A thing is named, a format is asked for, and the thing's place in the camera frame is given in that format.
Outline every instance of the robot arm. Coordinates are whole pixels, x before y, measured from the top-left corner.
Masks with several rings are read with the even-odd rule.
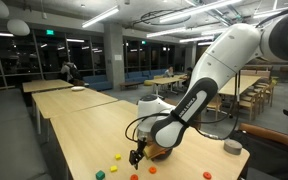
[[[166,118],[150,117],[139,124],[139,146],[136,151],[131,151],[131,164],[137,166],[142,158],[137,155],[142,155],[150,138],[164,148],[178,146],[185,130],[192,126],[193,118],[227,81],[249,60],[263,54],[267,59],[288,60],[288,15],[279,17],[265,29],[247,24],[231,26],[204,52],[192,72],[187,93],[176,107],[170,107],[158,98],[139,101],[139,117],[157,112],[169,115]]]

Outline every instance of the floor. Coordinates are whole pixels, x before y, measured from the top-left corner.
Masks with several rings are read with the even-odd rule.
[[[105,91],[105,93],[118,98],[119,100],[126,100],[135,104],[142,96],[152,94],[153,92],[151,86],[140,85],[137,89],[130,87],[123,91],[109,90]],[[180,101],[183,98],[184,93],[179,93],[179,95],[162,93],[160,95],[175,101]],[[288,83],[278,83],[274,89],[273,106],[269,107],[269,105],[266,105],[264,113],[257,116],[254,121],[249,121],[248,112],[242,110],[238,118],[238,124],[245,122],[288,134],[288,117],[282,112],[284,108],[288,108]],[[202,113],[202,121],[213,121],[215,119],[214,113],[215,112],[213,111],[204,111]],[[201,130],[206,133],[224,137],[232,130],[235,118],[236,117],[233,117],[233,119],[227,118],[217,124],[202,125]],[[38,139],[41,143],[42,152],[51,176],[54,180],[63,179],[63,175],[65,174],[65,158],[61,153],[54,132],[51,132],[49,143],[44,143],[45,137],[42,135],[38,136]]]

